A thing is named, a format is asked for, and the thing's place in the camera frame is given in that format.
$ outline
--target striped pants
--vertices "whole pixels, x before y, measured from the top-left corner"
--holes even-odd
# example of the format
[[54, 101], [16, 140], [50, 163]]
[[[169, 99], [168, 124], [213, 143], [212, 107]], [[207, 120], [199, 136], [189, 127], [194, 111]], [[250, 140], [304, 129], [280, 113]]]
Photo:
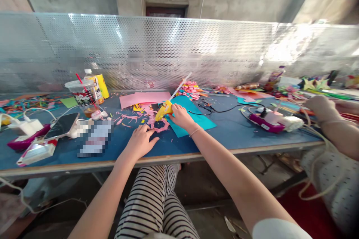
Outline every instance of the striped pants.
[[174, 193], [180, 164], [141, 168], [123, 210], [116, 238], [142, 238], [165, 233], [199, 239], [187, 212]]

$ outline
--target black cable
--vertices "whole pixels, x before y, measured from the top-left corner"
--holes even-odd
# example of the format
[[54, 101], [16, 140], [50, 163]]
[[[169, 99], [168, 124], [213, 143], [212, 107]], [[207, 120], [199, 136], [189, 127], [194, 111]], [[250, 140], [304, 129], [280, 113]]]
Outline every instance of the black cable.
[[187, 112], [190, 112], [190, 113], [192, 113], [192, 114], [195, 114], [195, 115], [203, 115], [203, 116], [209, 116], [209, 115], [211, 115], [212, 113], [223, 113], [223, 112], [228, 112], [228, 111], [230, 111], [230, 110], [232, 110], [233, 108], [236, 108], [236, 107], [238, 107], [238, 106], [243, 106], [243, 105], [248, 105], [248, 106], [252, 106], [252, 107], [255, 107], [254, 106], [254, 104], [240, 104], [240, 105], [236, 105], [236, 106], [234, 106], [234, 107], [232, 107], [232, 108], [230, 108], [230, 109], [228, 109], [228, 110], [225, 110], [225, 111], [217, 111], [217, 110], [215, 110], [215, 111], [211, 111], [211, 110], [209, 110], [209, 109], [207, 109], [207, 108], [205, 108], [207, 111], [209, 111], [210, 113], [209, 114], [198, 114], [198, 113], [193, 113], [192, 111], [189, 111], [189, 110], [187, 110]]

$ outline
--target red cloth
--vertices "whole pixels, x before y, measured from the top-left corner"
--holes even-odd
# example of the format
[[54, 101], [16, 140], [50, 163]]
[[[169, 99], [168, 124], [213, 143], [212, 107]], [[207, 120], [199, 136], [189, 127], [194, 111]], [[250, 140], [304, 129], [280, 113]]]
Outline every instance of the red cloth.
[[[299, 191], [305, 183], [290, 188], [282, 197], [277, 200], [313, 239], [337, 239], [344, 236], [337, 228], [321, 198], [303, 201], [299, 198]], [[305, 197], [317, 194], [311, 185], [305, 192]]]

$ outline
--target bracelet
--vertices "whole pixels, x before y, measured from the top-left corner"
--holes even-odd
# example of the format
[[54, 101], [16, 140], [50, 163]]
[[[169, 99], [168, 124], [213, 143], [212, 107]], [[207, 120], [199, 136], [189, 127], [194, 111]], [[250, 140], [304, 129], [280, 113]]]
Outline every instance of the bracelet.
[[353, 126], [357, 126], [356, 123], [352, 122], [352, 121], [348, 121], [348, 120], [343, 120], [343, 119], [339, 119], [339, 120], [333, 120], [333, 121], [322, 121], [322, 122], [319, 122], [319, 125], [322, 126], [324, 124], [327, 124], [327, 123], [346, 123], [346, 124], [349, 124], [349, 125], [353, 125]]
[[203, 130], [203, 128], [198, 128], [198, 129], [194, 130], [194, 132], [190, 134], [190, 137], [192, 137], [192, 135], [193, 135], [196, 131], [199, 131], [199, 130], [201, 130], [201, 129]]

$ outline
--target yellow glue gun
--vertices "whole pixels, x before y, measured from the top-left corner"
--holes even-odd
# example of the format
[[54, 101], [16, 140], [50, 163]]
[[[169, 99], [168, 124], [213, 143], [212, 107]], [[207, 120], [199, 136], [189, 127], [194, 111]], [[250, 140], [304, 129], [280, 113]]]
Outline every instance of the yellow glue gun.
[[172, 103], [169, 100], [167, 100], [165, 102], [165, 104], [166, 104], [166, 106], [162, 106], [160, 108], [160, 110], [158, 110], [158, 112], [156, 114], [156, 118], [155, 118], [156, 121], [162, 120], [162, 118], [166, 114], [173, 113], [173, 110], [172, 110], [172, 107], [171, 107]]

